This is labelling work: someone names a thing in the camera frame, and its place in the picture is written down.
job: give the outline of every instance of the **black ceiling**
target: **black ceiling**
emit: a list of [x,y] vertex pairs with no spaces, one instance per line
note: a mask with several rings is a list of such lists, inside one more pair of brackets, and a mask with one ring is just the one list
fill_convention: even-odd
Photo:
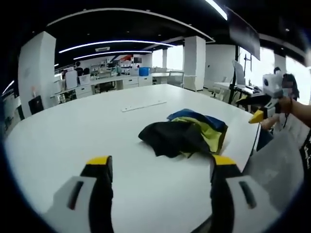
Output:
[[[96,53],[96,48],[110,47],[109,51],[142,50],[151,44],[111,43],[99,44],[58,52],[74,46],[99,41],[143,40],[161,42],[176,37],[200,35],[184,25],[165,18],[127,11],[99,11],[69,17],[46,28],[56,38],[55,63],[61,66],[72,63],[73,58]],[[178,40],[169,44],[178,45]]]
[[[259,33],[281,38],[302,50],[306,48],[306,45],[301,42],[300,34],[297,32],[299,32],[299,27],[310,28],[310,3],[308,1],[215,1],[235,11]],[[7,15],[14,15],[14,17],[2,20],[7,24],[4,23],[2,27],[2,32],[6,34],[6,37],[4,37],[6,46],[2,51],[2,54],[5,54],[4,64],[6,65],[1,88],[4,89],[12,79],[17,79],[19,48],[41,31],[47,31],[56,37],[56,53],[71,46],[104,40],[163,41],[177,36],[198,34],[192,29],[167,19],[141,13],[115,11],[87,13],[62,20],[46,28],[48,23],[84,9],[107,7],[150,10],[151,12],[175,18],[186,24],[191,24],[198,30],[214,37],[216,42],[226,42],[228,39],[226,21],[205,0],[33,0],[21,2],[18,5],[15,2],[9,2],[6,13]],[[147,45],[118,44],[109,46],[111,50],[139,50]],[[94,52],[94,47],[77,49],[57,54],[55,59],[56,62],[59,61],[59,63],[65,64],[73,57]]]

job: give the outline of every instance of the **white wall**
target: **white wall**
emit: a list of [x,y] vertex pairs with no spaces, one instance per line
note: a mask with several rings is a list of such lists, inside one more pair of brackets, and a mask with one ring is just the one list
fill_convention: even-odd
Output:
[[162,67],[167,68],[167,50],[163,50]]
[[279,67],[283,74],[286,73],[286,58],[280,55],[274,54],[275,58],[275,67]]
[[3,105],[5,118],[13,117],[14,111],[17,109],[18,106],[20,106],[20,98],[19,96],[15,98],[14,94],[12,93],[4,99]]
[[152,67],[152,53],[141,56],[142,64],[141,67]]
[[32,87],[41,95],[44,109],[53,106],[50,98],[54,82],[54,55],[56,39],[42,32],[28,41],[20,50],[18,61],[18,89],[25,118],[31,116],[28,101]]
[[234,59],[234,45],[206,45],[204,87],[212,88],[213,83],[221,82],[224,77],[231,80],[234,74]]
[[114,58],[114,56],[97,57],[97,58],[93,58],[93,59],[89,59],[89,60],[85,60],[85,61],[80,61],[80,63],[81,63],[80,67],[82,69],[90,68],[91,65],[100,64],[103,60],[110,61],[112,58]]

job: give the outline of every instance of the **monitor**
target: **monitor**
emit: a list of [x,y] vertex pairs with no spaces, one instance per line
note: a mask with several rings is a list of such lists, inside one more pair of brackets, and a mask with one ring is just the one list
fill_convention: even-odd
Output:
[[134,57],[134,63],[141,63],[141,57]]
[[260,41],[255,29],[238,14],[227,8],[230,39],[260,60]]

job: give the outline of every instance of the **white table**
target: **white table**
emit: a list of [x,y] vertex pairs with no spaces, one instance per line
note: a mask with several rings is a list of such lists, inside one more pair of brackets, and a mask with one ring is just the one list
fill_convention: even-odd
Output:
[[[230,83],[214,83],[213,84],[216,87],[219,87],[221,89],[225,89],[225,90],[229,90],[230,89]],[[236,87],[238,89],[240,89],[241,91],[247,92],[249,94],[253,94],[253,91],[247,87],[245,87],[244,85],[236,85]]]
[[[121,111],[156,100],[167,102]],[[30,205],[44,213],[86,161],[112,155],[115,233],[189,233],[212,213],[210,160],[200,154],[156,157],[138,138],[145,126],[184,108],[228,125],[221,154],[243,169],[259,134],[258,124],[248,124],[250,113],[168,84],[102,93],[37,113],[8,136],[8,161]]]

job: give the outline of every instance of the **led light strip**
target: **led light strip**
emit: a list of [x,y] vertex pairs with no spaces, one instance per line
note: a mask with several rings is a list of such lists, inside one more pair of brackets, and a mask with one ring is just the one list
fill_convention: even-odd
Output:
[[225,20],[228,20],[228,16],[225,11],[213,0],[205,0],[209,5],[211,5]]
[[103,54],[113,54],[113,53],[141,53],[141,52],[146,52],[146,53],[152,53],[151,51],[115,51],[115,52],[101,52],[101,53],[95,53],[95,54],[90,54],[82,57],[76,57],[74,60],[85,58],[85,57],[91,57],[91,56],[97,56],[97,55],[103,55]]
[[2,94],[4,94],[6,92],[7,89],[9,89],[9,87],[14,83],[14,80],[11,81],[11,83],[6,87],[6,89],[2,92]]
[[144,40],[111,40],[111,41],[100,41],[100,42],[94,42],[94,43],[89,43],[89,44],[84,44],[84,45],[78,45],[75,47],[71,47],[69,49],[61,50],[58,53],[64,53],[70,50],[75,50],[78,48],[86,47],[86,46],[92,46],[92,45],[100,45],[100,44],[112,44],[112,43],[145,43],[145,44],[156,44],[156,45],[165,45],[169,47],[174,47],[175,45],[170,45],[170,44],[165,44],[161,42],[153,42],[153,41],[144,41]]

